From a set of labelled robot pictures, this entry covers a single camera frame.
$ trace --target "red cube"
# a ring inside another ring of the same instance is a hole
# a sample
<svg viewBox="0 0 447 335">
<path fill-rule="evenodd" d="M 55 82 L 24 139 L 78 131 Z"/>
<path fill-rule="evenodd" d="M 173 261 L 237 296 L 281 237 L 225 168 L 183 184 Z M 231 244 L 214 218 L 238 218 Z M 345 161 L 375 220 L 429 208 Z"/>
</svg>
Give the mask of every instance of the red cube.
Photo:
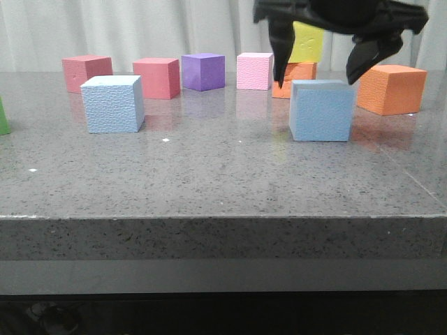
<svg viewBox="0 0 447 335">
<path fill-rule="evenodd" d="M 133 62 L 133 73 L 141 75 L 142 95 L 172 99 L 180 93 L 180 67 L 176 58 L 143 58 Z"/>
<path fill-rule="evenodd" d="M 62 59 L 67 91 L 81 93 L 80 86 L 97 75 L 113 75 L 112 58 L 86 54 Z"/>
</svg>

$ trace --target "yellow cube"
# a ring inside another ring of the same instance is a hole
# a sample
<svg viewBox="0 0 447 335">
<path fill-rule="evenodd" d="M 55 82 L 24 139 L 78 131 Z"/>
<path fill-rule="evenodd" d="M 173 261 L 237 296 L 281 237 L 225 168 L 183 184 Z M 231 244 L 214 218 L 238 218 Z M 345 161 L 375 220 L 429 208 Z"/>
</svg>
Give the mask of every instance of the yellow cube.
<svg viewBox="0 0 447 335">
<path fill-rule="evenodd" d="M 288 62 L 318 63 L 321 60 L 324 30 L 301 22 L 294 22 L 293 29 L 295 30 L 295 44 Z"/>
</svg>

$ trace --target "pink cube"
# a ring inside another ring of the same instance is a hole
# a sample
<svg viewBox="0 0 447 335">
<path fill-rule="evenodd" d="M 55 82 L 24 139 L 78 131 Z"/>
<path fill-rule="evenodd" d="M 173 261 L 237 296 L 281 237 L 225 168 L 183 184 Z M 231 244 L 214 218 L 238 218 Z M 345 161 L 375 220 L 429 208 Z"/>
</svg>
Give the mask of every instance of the pink cube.
<svg viewBox="0 0 447 335">
<path fill-rule="evenodd" d="M 133 62 L 133 73 L 141 75 L 144 98 L 172 99 L 180 93 L 179 60 L 143 58 Z"/>
<path fill-rule="evenodd" d="M 272 53 L 243 52 L 237 56 L 237 88 L 268 90 L 272 85 Z"/>
<path fill-rule="evenodd" d="M 97 75 L 113 75 L 112 58 L 86 54 L 62 59 L 67 91 L 81 93 L 80 86 Z"/>
</svg>

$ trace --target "orange cube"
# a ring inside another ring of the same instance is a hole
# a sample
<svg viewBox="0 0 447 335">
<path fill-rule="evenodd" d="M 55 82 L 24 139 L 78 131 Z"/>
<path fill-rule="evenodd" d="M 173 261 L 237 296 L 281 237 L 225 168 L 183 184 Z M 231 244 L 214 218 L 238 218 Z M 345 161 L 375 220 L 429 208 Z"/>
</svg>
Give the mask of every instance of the orange cube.
<svg viewBox="0 0 447 335">
<path fill-rule="evenodd" d="M 417 68 L 373 66 L 360 78 L 357 106 L 380 115 L 419 112 L 426 78 Z"/>
<path fill-rule="evenodd" d="M 284 82 L 282 88 L 279 88 L 278 82 L 273 83 L 272 97 L 273 98 L 291 98 L 292 80 L 298 79 L 315 79 L 316 76 L 316 63 L 302 62 L 302 63 L 289 63 L 286 67 L 286 73 L 284 74 Z"/>
</svg>

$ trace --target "dark floor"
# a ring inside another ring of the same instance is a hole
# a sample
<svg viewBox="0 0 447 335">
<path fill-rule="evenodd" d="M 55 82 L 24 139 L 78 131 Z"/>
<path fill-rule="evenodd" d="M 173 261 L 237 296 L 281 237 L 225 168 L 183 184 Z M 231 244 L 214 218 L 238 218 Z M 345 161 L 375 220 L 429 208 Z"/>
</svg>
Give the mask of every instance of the dark floor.
<svg viewBox="0 0 447 335">
<path fill-rule="evenodd" d="M 0 297 L 0 335 L 447 334 L 447 291 Z"/>
</svg>

